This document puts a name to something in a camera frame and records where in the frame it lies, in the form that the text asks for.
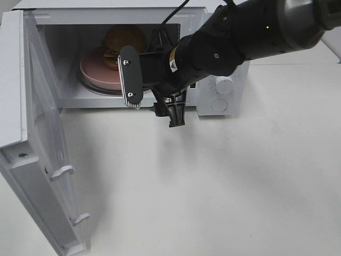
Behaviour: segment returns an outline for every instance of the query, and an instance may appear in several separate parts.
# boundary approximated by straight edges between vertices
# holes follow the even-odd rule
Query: table surface
[[[238,118],[62,114],[81,255],[341,254],[341,65],[252,65]],[[1,255],[55,255],[0,176]]]

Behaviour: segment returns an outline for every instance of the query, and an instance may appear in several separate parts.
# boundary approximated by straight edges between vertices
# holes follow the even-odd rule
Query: open microwave door
[[[0,30],[0,171],[58,255],[85,250],[53,72],[30,12]]]

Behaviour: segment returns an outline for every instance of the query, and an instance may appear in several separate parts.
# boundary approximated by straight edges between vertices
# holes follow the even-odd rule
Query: hamburger
[[[118,70],[117,58],[121,49],[126,45],[131,45],[138,52],[142,52],[147,45],[147,39],[136,25],[115,25],[108,30],[103,44],[105,64],[112,70]]]

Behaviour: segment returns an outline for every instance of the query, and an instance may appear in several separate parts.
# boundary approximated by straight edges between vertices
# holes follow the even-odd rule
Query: screw
[[[24,153],[24,154],[20,154],[20,155],[19,155],[19,158],[21,158],[21,159],[25,159],[25,158],[27,158],[27,157],[28,157],[28,155],[27,155],[27,154],[25,154],[25,153]]]

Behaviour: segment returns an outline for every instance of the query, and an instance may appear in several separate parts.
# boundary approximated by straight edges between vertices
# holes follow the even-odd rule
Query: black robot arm
[[[230,76],[244,61],[312,48],[326,30],[341,26],[341,0],[226,2],[175,47],[161,30],[153,52],[122,49],[126,105],[138,107],[142,90],[149,87],[157,99],[156,115],[169,116],[170,127],[184,125],[189,85],[209,75]]]

